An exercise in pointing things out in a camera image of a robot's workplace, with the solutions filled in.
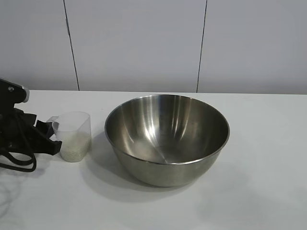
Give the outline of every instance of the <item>measuring cup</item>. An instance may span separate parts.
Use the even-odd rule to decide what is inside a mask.
[[[62,141],[61,157],[69,162],[81,161],[92,145],[90,115],[69,112],[53,116],[47,122],[52,122],[57,140]]]

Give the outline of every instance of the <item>white powder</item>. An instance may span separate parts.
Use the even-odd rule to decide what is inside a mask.
[[[85,132],[77,132],[65,138],[61,147],[61,157],[65,161],[78,162],[83,159],[91,148],[91,135]]]

